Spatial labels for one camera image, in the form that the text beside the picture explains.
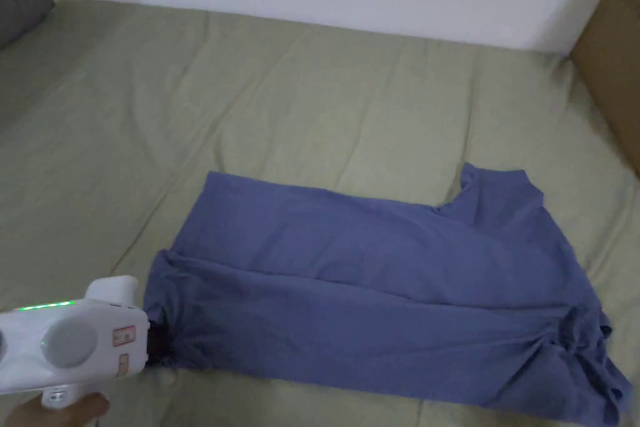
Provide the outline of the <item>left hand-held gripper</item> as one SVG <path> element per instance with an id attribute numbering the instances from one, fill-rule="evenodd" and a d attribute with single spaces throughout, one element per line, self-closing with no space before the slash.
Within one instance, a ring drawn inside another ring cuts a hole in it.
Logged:
<path id="1" fill-rule="evenodd" d="M 69 406 L 147 361 L 171 361 L 170 330 L 136 306 L 137 287 L 128 275 L 100 278 L 83 298 L 3 313 L 1 394 L 39 391 L 44 406 Z"/>

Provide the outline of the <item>person's left hand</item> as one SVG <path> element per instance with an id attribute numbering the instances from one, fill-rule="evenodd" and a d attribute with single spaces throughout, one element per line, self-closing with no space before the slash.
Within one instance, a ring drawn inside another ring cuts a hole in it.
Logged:
<path id="1" fill-rule="evenodd" d="M 61 409 L 47 408 L 41 397 L 36 397 L 14 408 L 4 426 L 88 426 L 104 416 L 109 407 L 109 400 L 100 393 L 89 394 Z"/>

